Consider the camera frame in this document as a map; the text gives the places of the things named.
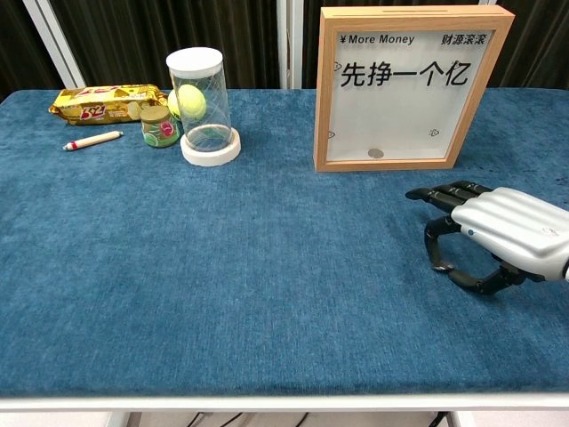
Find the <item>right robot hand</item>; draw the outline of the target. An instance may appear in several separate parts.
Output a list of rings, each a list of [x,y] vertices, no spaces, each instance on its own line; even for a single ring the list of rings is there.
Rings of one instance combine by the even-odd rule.
[[[566,210],[520,190],[491,189],[472,181],[411,189],[405,196],[445,212],[425,226],[424,244],[431,268],[458,287],[492,295],[527,279],[568,279]],[[499,268],[485,278],[475,278],[443,261],[438,238],[451,233],[477,242],[499,262]]]

